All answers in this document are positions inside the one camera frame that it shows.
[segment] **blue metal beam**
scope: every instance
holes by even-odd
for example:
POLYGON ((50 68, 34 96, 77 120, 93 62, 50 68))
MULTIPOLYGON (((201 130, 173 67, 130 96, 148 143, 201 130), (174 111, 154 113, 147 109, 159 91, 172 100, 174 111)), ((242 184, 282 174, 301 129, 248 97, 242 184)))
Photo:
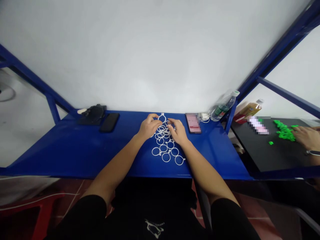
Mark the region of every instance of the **blue metal beam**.
POLYGON ((47 96, 47 94, 51 95, 62 109, 66 112, 70 112, 74 110, 74 108, 64 100, 58 93, 56 93, 48 84, 42 81, 35 73, 33 73, 26 65, 19 61, 15 56, 13 56, 7 49, 5 49, 0 44, 0 56, 2 59, 5 59, 11 65, 9 68, 26 80, 29 84, 34 86, 37 90, 47 96))
POLYGON ((228 115, 228 120, 227 120, 226 126, 224 127, 224 130, 226 131, 227 134, 229 133, 230 126, 231 126, 231 123, 232 123, 232 120, 233 120, 233 116, 234 116, 234 112, 236 111, 237 105, 238 105, 238 100, 235 101, 235 103, 232 106, 232 108, 230 110, 230 113, 228 115))
POLYGON ((10 66, 10 63, 8 62, 0 62, 0 69, 4 67, 9 67, 9 66, 10 66))
POLYGON ((239 102, 257 86, 257 77, 266 77, 312 29, 320 24, 319 16, 320 1, 312 1, 240 86, 240 94, 237 97, 239 102))
POLYGON ((58 113, 56 102, 54 101, 53 97, 48 93, 46 94, 46 98, 49 104, 49 108, 50 108, 54 123, 57 124, 61 119, 58 113))
POLYGON ((298 107, 301 107, 303 110, 307 111, 308 113, 311 113, 313 116, 320 119, 320 108, 317 107, 316 105, 309 103, 308 101, 298 97, 297 95, 294 95, 293 93, 285 90, 282 87, 279 87, 278 85, 276 85, 276 84, 274 84, 274 83, 272 83, 262 77, 259 77, 257 82, 261 83, 262 85, 271 89, 275 93, 279 94, 280 96, 282 96, 285 99, 289 100, 290 102, 294 103, 298 107))

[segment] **red chair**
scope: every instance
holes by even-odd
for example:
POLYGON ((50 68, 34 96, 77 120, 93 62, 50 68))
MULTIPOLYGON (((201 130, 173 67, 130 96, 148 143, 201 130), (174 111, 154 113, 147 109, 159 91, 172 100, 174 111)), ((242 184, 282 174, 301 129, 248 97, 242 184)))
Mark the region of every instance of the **red chair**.
POLYGON ((20 201, 13 204, 8 204, 0 207, 0 219, 11 216, 15 213, 26 209, 40 207, 36 226, 32 234, 32 240, 42 240, 47 235, 47 229, 51 217, 52 206, 56 199, 64 197, 64 192, 59 192, 51 195, 32 198, 20 201))

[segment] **wristwatch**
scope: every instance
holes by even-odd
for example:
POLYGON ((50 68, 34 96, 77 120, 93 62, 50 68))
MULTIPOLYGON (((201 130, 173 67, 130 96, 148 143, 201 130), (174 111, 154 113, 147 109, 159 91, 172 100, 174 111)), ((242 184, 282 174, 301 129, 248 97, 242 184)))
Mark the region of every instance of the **wristwatch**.
POLYGON ((307 154, 311 154, 311 155, 315 155, 315 156, 320 156, 320 152, 319 152, 319 151, 313 151, 313 150, 307 151, 307 154))

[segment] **black smartphone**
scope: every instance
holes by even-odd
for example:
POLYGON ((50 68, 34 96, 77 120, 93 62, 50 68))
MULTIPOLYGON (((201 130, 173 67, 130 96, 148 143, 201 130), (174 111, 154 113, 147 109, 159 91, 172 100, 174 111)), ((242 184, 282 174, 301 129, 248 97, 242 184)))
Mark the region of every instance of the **black smartphone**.
POLYGON ((100 132, 112 132, 117 120, 119 118, 119 113, 109 113, 106 119, 103 121, 99 131, 100 132))

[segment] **white ring chain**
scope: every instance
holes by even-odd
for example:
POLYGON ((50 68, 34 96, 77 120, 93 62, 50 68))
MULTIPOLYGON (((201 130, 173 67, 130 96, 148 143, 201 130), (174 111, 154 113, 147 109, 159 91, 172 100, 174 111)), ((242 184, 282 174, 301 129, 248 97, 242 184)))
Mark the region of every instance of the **white ring chain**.
POLYGON ((181 166, 186 159, 179 155, 179 150, 174 146, 175 141, 172 139, 171 132, 170 132, 170 130, 169 130, 168 127, 167 127, 167 122, 169 122, 169 120, 167 120, 167 118, 166 118, 166 116, 164 115, 164 113, 161 113, 161 115, 158 117, 158 120, 159 120, 159 118, 162 117, 162 116, 164 116, 164 121, 162 122, 162 125, 160 125, 160 126, 157 128, 156 132, 154 133, 154 137, 155 137, 156 142, 157 142, 157 144, 159 145, 159 147, 153 148, 152 151, 151 151, 151 153, 152 153, 153 156, 161 156, 162 160, 163 160, 164 162, 166 162, 166 163, 171 160, 171 156, 170 156, 170 153, 171 153, 171 155, 174 157, 174 162, 175 162, 178 166, 181 166), (172 148, 168 147, 168 143, 172 143, 172 144, 173 144, 172 148), (165 151, 162 151, 162 150, 161 150, 161 146, 165 146, 167 149, 166 149, 165 151), (153 154, 153 150, 156 149, 156 148, 159 150, 159 153, 158 153, 157 155, 153 154), (172 154, 172 150, 173 150, 173 149, 176 149, 176 150, 178 151, 177 155, 173 155, 173 154, 172 154), (169 160, 168 160, 168 161, 165 161, 165 160, 163 159, 163 156, 164 156, 165 154, 168 154, 168 155, 169 155, 169 160), (176 160, 177 157, 181 157, 181 158, 182 158, 182 163, 181 163, 181 164, 178 164, 178 163, 177 163, 177 160, 176 160))

